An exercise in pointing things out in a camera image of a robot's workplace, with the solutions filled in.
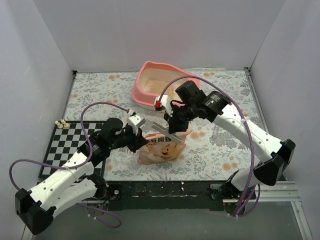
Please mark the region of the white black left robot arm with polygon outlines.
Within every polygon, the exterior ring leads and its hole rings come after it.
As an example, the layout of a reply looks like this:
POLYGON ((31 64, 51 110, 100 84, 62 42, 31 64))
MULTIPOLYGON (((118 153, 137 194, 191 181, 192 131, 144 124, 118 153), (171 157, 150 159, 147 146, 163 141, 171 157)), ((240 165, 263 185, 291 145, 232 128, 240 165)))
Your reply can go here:
POLYGON ((118 118, 109 118, 47 179, 29 190, 18 189, 15 212, 31 233, 42 233, 57 215, 78 202, 104 199, 108 186, 103 177, 91 174, 80 178, 106 160, 112 150, 127 147, 136 152, 146 145, 141 129, 145 121, 139 114, 130 116, 126 125, 118 118))

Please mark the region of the clear plastic litter scoop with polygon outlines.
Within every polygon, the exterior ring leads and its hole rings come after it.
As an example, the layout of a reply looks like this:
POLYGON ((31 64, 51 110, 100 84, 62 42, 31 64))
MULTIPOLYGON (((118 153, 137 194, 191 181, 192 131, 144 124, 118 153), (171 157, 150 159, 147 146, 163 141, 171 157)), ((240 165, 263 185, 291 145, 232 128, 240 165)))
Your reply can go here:
POLYGON ((215 124, 212 128, 212 137, 217 138, 219 135, 219 131, 220 131, 220 127, 215 124))

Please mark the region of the pink cat litter box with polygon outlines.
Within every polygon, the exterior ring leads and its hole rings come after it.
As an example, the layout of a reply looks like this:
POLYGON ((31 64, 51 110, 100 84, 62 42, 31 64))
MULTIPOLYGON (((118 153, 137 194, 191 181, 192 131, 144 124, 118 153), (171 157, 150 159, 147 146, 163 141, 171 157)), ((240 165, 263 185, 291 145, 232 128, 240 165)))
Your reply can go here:
POLYGON ((200 88, 200 80, 192 78, 194 74, 174 65, 147 61, 143 64, 134 82, 132 90, 133 100, 142 108, 154 110, 155 98, 162 93, 169 82, 184 76, 188 77, 176 81, 165 91, 165 94, 171 100, 181 101, 175 90, 184 82, 193 81, 200 88))

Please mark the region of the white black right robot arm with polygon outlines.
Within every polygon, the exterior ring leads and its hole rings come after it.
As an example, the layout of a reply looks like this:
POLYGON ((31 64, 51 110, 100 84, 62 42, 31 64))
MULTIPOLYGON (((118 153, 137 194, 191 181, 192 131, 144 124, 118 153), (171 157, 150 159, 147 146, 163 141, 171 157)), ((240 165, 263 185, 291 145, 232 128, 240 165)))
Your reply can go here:
POLYGON ((164 93, 154 101, 156 110, 165 110, 166 132, 170 138, 175 133, 185 132, 189 122, 199 118, 228 131, 251 151, 250 166, 233 173, 219 188, 221 195, 237 199, 258 184, 274 186, 277 183, 295 151, 296 144, 292 140, 281 140, 258 127, 219 88, 205 94, 194 81, 188 80, 175 92, 179 101, 164 93))

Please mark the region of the orange cat litter bag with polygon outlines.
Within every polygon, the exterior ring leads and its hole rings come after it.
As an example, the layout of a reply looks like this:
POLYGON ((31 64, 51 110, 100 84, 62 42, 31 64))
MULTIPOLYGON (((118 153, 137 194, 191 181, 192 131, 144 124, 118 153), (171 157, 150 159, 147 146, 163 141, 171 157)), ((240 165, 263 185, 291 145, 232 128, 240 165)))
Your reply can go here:
POLYGON ((180 143, 160 132, 146 135, 147 144, 139 149, 137 162, 142 165, 152 165, 175 160, 186 147, 185 141, 191 132, 191 127, 185 132, 177 132, 176 135, 181 138, 180 143))

